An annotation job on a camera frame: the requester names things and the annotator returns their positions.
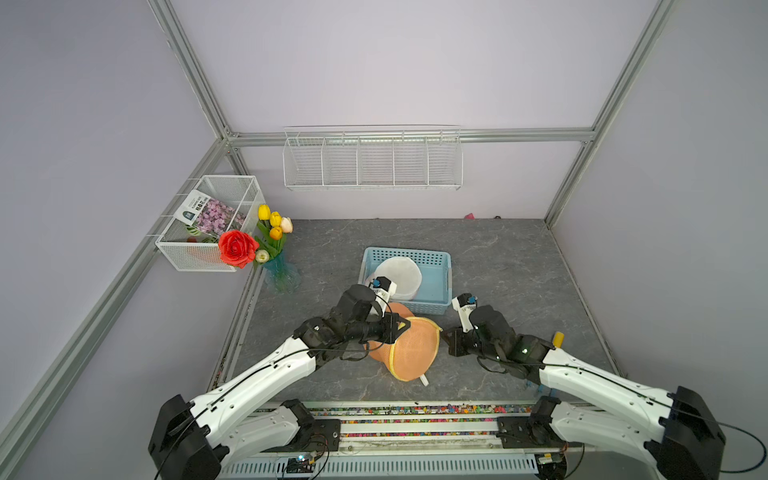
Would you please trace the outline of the white mesh laundry bag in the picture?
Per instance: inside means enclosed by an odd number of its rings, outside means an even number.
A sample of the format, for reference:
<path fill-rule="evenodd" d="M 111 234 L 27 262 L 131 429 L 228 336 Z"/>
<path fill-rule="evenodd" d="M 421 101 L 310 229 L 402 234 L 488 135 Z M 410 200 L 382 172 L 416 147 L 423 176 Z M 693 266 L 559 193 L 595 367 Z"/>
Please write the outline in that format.
<path fill-rule="evenodd" d="M 419 266 L 411 258 L 404 256 L 391 257 L 383 261 L 366 278 L 366 282 L 377 276 L 385 276 L 397 285 L 395 293 L 391 296 L 393 300 L 413 299 L 423 280 Z"/>

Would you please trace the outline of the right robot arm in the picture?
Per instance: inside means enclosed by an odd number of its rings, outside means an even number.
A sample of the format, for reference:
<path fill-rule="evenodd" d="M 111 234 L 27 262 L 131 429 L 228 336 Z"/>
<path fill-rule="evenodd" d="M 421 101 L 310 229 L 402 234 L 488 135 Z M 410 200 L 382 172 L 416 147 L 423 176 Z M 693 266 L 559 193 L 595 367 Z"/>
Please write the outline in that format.
<path fill-rule="evenodd" d="M 474 356 L 489 372 L 508 374 L 591 404 L 585 410 L 552 396 L 539 400 L 524 430 L 534 444 L 559 441 L 607 449 L 652 466 L 665 479 L 717 479 L 727 424 L 703 397 L 622 378 L 577 359 L 553 343 L 518 334 L 501 312 L 472 294 L 452 301 L 459 326 L 442 338 L 454 357 Z"/>

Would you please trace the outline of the orange mesh laundry bag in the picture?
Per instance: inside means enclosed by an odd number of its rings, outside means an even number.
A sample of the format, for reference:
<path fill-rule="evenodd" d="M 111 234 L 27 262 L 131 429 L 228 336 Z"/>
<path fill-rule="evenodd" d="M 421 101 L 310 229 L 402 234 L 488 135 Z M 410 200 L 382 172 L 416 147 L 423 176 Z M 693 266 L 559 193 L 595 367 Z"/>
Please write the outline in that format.
<path fill-rule="evenodd" d="M 437 357 L 442 329 L 431 319 L 415 315 L 403 304 L 392 303 L 388 309 L 411 324 L 394 344 L 370 341 L 369 356 L 384 364 L 397 380 L 419 380 L 428 386 L 426 373 Z"/>

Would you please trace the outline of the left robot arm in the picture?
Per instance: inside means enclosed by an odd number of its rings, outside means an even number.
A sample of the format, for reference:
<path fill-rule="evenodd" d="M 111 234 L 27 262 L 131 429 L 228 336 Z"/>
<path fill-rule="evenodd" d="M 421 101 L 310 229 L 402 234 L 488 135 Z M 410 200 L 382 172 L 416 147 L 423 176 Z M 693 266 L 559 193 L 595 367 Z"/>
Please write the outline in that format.
<path fill-rule="evenodd" d="M 327 434 L 313 435 L 311 414 L 290 401 L 269 414 L 254 412 L 276 394 L 343 356 L 349 343 L 394 343 L 410 323 L 389 311 L 397 285 L 376 277 L 354 284 L 325 317 L 304 321 L 256 365 L 192 400 L 175 395 L 160 407 L 148 452 L 158 479 L 215 479 L 248 457 L 313 442 L 329 451 Z"/>

